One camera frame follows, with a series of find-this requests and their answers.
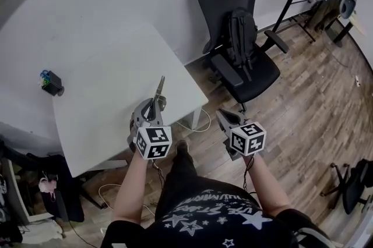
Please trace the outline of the black pen holder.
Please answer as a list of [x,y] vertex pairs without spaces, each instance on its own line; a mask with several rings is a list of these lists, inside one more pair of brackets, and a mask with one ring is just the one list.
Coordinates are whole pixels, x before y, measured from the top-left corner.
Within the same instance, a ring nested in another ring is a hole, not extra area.
[[62,96],[64,94],[65,88],[62,85],[62,80],[54,72],[50,71],[50,84],[46,87],[41,87],[42,90],[47,92],[52,96]]

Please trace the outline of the person's black star t-shirt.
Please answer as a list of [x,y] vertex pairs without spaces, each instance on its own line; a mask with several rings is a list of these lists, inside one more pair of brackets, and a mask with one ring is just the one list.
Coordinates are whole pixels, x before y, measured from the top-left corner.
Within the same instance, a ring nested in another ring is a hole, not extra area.
[[149,227],[114,221],[101,248],[335,248],[303,213],[269,215],[228,183],[196,177],[165,193]]

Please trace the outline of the person's black trousers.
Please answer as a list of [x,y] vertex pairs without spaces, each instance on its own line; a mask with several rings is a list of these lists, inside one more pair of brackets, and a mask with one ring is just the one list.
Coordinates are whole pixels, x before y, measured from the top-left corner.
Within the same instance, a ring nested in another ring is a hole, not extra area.
[[204,178],[198,176],[192,157],[187,150],[177,150],[157,203],[155,220],[166,215],[176,205],[195,193],[200,188],[198,184],[202,180]]

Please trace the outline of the black backpack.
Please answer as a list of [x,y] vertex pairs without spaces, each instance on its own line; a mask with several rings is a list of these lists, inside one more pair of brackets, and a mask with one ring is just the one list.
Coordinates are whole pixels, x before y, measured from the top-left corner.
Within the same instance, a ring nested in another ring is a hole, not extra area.
[[248,80],[252,77],[252,59],[254,57],[257,28],[254,18],[245,8],[234,9],[228,18],[228,32],[230,34],[231,48],[228,55],[233,65],[242,68]]

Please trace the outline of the person's dark shoe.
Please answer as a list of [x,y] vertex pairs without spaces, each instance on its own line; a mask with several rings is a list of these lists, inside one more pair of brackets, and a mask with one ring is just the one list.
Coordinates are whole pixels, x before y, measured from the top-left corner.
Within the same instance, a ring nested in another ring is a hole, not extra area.
[[176,156],[186,156],[189,157],[189,144],[185,140],[177,141],[175,145]]

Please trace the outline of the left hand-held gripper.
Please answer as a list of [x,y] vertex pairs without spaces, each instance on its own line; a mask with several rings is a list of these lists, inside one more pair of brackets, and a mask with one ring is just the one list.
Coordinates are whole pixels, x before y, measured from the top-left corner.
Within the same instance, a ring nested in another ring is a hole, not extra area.
[[127,138],[131,151],[137,151],[144,160],[165,158],[172,145],[171,127],[163,125],[160,106],[152,103],[148,98],[135,108]]

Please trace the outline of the white desk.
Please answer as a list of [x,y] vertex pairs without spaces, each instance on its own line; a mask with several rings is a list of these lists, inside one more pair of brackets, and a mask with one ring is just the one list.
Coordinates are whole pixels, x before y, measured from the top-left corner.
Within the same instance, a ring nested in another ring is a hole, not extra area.
[[65,91],[53,106],[72,176],[127,148],[131,115],[154,96],[160,81],[167,100],[163,122],[170,125],[192,115],[197,123],[207,96],[151,24],[125,34],[63,78]]

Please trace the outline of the pink cloth item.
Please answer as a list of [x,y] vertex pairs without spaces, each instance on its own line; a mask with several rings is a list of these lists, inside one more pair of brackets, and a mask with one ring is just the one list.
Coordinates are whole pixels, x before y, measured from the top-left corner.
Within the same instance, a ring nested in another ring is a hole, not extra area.
[[42,193],[54,194],[55,189],[57,188],[57,181],[41,178],[38,183],[38,187]]

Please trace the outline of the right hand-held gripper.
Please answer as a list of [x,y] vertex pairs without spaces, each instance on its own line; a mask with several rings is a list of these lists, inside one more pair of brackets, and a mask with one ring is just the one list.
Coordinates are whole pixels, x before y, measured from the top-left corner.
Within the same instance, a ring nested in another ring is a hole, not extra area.
[[218,109],[216,118],[221,130],[227,135],[224,144],[233,161],[264,149],[267,132],[259,122],[246,124],[248,119],[243,113],[230,109]]

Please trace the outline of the black office chair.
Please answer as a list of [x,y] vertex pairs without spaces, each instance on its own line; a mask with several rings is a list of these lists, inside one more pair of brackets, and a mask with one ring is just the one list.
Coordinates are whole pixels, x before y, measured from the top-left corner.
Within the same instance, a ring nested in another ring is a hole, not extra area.
[[321,192],[321,197],[337,193],[333,204],[329,207],[334,210],[339,198],[342,198],[343,208],[346,214],[351,214],[358,204],[366,205],[368,200],[361,196],[366,188],[373,187],[373,160],[361,159],[355,167],[349,164],[343,164],[346,169],[344,176],[340,168],[333,162],[330,164],[337,173],[339,184],[328,192]]
[[246,103],[267,90],[280,70],[256,43],[256,0],[198,0],[209,31],[203,54],[214,72],[210,81],[223,86],[246,112]]

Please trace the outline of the person's right forearm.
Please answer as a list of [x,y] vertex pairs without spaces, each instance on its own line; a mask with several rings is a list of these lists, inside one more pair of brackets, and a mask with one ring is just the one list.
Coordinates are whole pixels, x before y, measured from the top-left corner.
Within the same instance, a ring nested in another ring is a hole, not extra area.
[[284,210],[290,209],[290,200],[277,179],[272,175],[262,157],[243,157],[248,173],[264,212],[276,217]]

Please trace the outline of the person's left forearm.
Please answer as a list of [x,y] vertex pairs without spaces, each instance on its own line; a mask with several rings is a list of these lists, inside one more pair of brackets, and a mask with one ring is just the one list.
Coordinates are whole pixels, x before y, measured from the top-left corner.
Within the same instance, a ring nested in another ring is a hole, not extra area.
[[148,160],[144,160],[138,150],[133,155],[128,171],[117,193],[113,211],[113,221],[128,221],[140,224],[145,195]]

